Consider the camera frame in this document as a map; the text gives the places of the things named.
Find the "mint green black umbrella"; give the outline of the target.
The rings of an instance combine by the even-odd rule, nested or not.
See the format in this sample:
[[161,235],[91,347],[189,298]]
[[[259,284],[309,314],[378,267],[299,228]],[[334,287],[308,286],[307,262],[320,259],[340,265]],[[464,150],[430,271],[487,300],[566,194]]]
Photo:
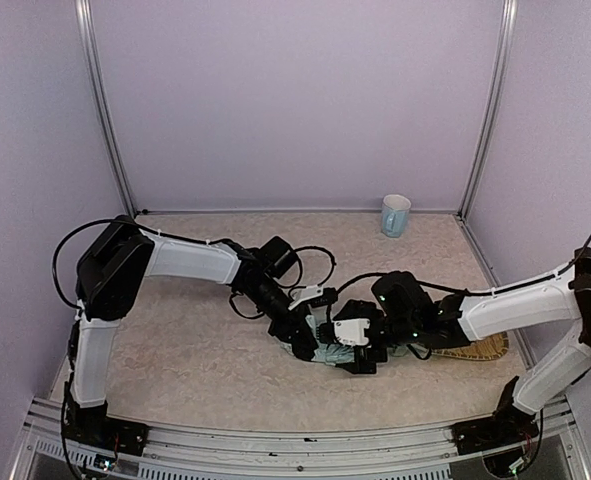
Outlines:
[[[315,315],[306,316],[306,322],[314,335],[317,335],[317,328],[323,323]],[[389,357],[403,357],[410,353],[406,346],[389,347],[387,354]],[[323,363],[328,366],[336,366],[342,363],[349,363],[354,360],[353,349],[341,344],[323,344],[318,343],[318,348],[314,351],[311,362]]]

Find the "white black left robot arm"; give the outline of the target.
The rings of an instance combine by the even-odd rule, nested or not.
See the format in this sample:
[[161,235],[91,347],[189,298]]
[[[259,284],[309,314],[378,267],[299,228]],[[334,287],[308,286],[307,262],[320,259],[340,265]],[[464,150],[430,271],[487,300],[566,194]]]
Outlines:
[[114,335],[147,277],[181,277],[227,285],[270,320],[269,334],[310,361],[318,342],[308,311],[294,307],[277,283],[286,247],[247,249],[231,239],[194,240],[155,231],[127,215],[102,220],[104,230],[78,261],[79,337],[71,393],[83,409],[106,402]]

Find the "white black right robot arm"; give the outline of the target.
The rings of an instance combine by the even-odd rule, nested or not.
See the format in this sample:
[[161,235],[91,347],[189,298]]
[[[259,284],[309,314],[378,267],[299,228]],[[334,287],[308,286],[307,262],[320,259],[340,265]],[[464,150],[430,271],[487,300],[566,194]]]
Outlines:
[[591,248],[550,272],[483,292],[457,291],[431,300],[408,271],[383,275],[367,303],[340,325],[338,338],[355,347],[420,344],[428,349],[468,346],[527,326],[569,321],[565,336],[525,375],[507,387],[499,413],[532,416],[591,369]]

